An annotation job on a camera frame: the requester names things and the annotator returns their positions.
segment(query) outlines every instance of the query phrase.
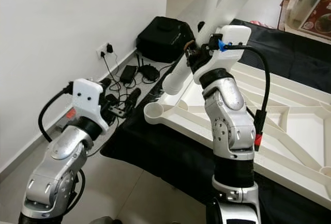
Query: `wall socket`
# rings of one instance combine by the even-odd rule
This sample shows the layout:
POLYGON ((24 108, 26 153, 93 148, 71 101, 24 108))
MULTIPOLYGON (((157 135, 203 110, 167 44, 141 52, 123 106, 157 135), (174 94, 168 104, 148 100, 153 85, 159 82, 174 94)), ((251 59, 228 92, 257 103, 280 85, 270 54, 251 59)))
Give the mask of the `wall socket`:
POLYGON ((108 44, 110 44, 109 42, 107 42, 107 43, 105 43, 105 44, 103 44, 102 46, 100 46, 98 49, 97 49, 97 54, 98 54, 98 58, 99 59, 102 59, 102 57, 101 57, 101 52, 104 52, 105 53, 105 55, 107 56, 107 45, 108 44))

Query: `tiled floor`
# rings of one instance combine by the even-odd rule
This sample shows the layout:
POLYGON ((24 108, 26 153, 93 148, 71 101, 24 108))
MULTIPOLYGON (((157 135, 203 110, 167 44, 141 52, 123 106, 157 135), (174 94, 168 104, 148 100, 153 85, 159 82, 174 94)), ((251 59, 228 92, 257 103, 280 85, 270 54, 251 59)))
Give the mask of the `tiled floor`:
MULTIPOLYGON (((277 25, 281 1, 250 0, 238 17, 277 25)), ((204 2, 168 0, 167 16, 188 22, 197 33, 196 26, 201 20, 204 2)), ((157 68, 163 66, 161 63, 153 64, 157 68)), ((151 86, 139 85, 143 95, 151 86)), ((106 137, 96 142, 95 147, 108 139, 113 130, 114 127, 106 137)), ((42 159, 46 145, 46 142, 42 143, 1 183, 0 221, 17 223, 26 182, 42 159)), ((83 169, 87 180, 85 193, 77 207, 65 216, 63 223, 89 223, 107 215, 120 218, 124 224, 166 224, 172 221, 182 224, 205 223, 202 204, 140 168, 96 154, 88 159, 83 169)))
POLYGON ((177 18, 193 1, 194 0, 167 0, 167 17, 177 18))

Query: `white plastic tray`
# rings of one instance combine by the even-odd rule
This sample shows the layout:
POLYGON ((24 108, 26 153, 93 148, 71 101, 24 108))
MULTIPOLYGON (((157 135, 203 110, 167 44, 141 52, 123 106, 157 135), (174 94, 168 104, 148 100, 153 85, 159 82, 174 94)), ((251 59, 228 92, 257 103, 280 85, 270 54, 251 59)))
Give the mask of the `white plastic tray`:
MULTIPOLYGON (((255 112, 263 100, 264 72, 237 63, 231 74, 255 112)), ((163 94, 146 105, 145 119, 212 148, 201 93, 190 76, 176 96, 163 94)), ((267 110, 255 171, 331 210, 331 95, 272 75, 267 110)))

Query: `baseboard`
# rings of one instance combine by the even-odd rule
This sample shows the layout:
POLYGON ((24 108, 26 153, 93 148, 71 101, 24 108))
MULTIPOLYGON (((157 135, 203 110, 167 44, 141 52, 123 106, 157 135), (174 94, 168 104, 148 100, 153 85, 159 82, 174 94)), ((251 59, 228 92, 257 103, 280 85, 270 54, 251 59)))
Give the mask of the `baseboard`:
MULTIPOLYGON (((133 49, 124 59, 121 61, 118 61, 118 66, 114 65, 110 70, 112 72, 117 71, 117 67, 119 70, 124 68, 124 66, 135 56, 136 54, 136 49, 133 49)), ((102 80, 105 77, 108 76, 108 73, 103 75, 101 78, 98 80, 102 80)), ((64 113, 59 115, 59 118, 53 122, 53 125, 51 125, 47 129, 47 133, 50 135, 56 130, 56 123, 67 113, 68 110, 70 110, 72 106, 69 106, 64 113)), ((2 172, 0 172, 0 183, 9 175, 11 174, 32 152, 33 150, 39 146, 42 142, 45 141, 45 138, 40 135, 35 141, 31 143, 20 155, 18 155, 2 172)))

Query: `black bag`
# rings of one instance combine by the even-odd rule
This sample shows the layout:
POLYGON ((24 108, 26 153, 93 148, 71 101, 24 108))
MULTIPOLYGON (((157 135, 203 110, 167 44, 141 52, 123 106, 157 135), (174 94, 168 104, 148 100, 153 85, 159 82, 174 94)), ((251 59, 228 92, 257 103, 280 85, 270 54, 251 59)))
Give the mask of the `black bag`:
POLYGON ((146 58, 172 63, 184 52, 187 42, 194 40, 190 26, 183 21, 155 17, 137 38, 137 49, 146 58))

